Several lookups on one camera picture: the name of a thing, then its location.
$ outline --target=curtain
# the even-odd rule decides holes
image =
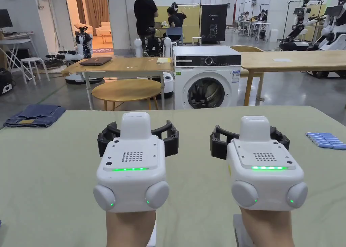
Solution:
[[[83,24],[87,24],[87,22],[85,21],[85,14],[84,14],[84,7],[83,7],[82,0],[77,0],[77,8],[78,8],[79,21]]]
[[[96,34],[95,28],[101,26],[101,21],[110,21],[107,0],[85,0],[85,2],[89,24]]]

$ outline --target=green table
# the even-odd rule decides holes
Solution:
[[[124,112],[67,111],[47,129],[0,130],[0,246],[105,246],[104,212],[94,200],[100,162],[97,135]],[[157,212],[158,247],[234,247],[232,216],[239,213],[226,161],[211,157],[215,125],[239,132],[244,115],[264,115],[291,140],[290,152],[309,187],[292,212],[296,246],[345,246],[345,151],[321,149],[305,132],[346,128],[312,107],[260,106],[150,111],[152,129],[173,122],[179,154],[166,159],[171,188]]]

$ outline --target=blue chair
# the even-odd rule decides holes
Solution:
[[[181,45],[184,44],[184,38],[183,38],[183,28],[168,28],[166,31],[166,35],[181,35],[180,40],[175,41],[177,45],[179,46],[179,42],[181,42]]]

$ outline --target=doorway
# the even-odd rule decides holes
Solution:
[[[93,35],[92,57],[113,55],[108,0],[67,0],[73,34],[86,26]]]

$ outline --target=washing machine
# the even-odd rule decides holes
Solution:
[[[174,109],[236,106],[241,54],[228,46],[177,46]]]

